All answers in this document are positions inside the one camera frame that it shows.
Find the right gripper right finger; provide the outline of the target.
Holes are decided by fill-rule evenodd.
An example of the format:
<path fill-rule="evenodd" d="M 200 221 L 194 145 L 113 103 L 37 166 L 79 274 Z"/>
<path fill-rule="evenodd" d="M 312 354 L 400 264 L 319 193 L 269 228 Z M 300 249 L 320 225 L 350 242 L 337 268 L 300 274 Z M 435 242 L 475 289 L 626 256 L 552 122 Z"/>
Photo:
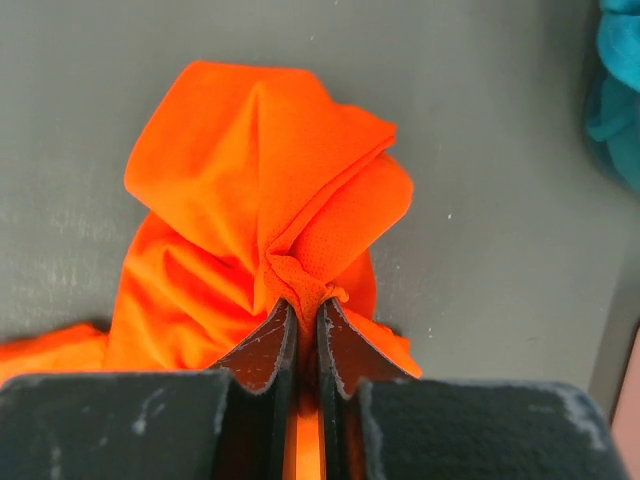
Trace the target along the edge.
<path fill-rule="evenodd" d="M 317 314 L 326 479 L 625 479 L 591 398 L 557 382 L 419 380 L 348 321 Z"/>

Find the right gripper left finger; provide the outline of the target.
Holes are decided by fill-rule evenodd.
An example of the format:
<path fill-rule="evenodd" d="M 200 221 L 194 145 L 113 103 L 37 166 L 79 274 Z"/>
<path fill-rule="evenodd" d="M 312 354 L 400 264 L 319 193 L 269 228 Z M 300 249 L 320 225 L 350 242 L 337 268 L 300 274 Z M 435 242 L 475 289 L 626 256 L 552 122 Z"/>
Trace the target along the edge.
<path fill-rule="evenodd" d="M 291 479 L 297 318 L 285 301 L 198 372 L 24 375 L 1 390 L 5 479 Z"/>

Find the orange t shirt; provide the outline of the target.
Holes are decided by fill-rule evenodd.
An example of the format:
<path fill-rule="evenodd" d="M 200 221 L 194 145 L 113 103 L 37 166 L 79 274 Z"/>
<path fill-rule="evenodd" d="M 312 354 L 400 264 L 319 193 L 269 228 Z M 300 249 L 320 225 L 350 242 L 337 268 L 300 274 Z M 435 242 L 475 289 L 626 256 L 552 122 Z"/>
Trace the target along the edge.
<path fill-rule="evenodd" d="M 322 478 L 317 314 L 337 301 L 410 376 L 407 341 L 373 321 L 370 246 L 413 191 L 393 125 L 334 101 L 311 73 L 197 62 L 137 141 L 125 184 L 149 210 L 123 263 L 111 327 L 1 349 L 24 375 L 203 371 L 287 302 L 297 318 L 296 470 Z"/>

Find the pink divided tray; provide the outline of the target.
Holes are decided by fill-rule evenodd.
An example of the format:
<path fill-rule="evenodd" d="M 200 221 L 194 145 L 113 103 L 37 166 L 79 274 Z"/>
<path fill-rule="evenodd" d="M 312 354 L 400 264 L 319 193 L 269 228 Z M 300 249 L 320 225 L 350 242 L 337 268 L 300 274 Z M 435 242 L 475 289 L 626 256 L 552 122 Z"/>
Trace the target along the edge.
<path fill-rule="evenodd" d="M 639 478 L 639 331 L 636 331 L 615 408 L 612 433 L 633 479 Z"/>

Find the turquoise t shirt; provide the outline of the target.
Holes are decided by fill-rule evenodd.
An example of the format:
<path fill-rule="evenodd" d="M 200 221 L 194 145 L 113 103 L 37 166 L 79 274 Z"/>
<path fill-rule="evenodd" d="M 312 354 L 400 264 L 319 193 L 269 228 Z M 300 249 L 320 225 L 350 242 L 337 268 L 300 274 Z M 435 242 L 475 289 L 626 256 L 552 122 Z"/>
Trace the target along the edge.
<path fill-rule="evenodd" d="M 600 61 L 586 102 L 585 133 L 600 166 L 639 191 L 639 2 L 602 1 Z"/>

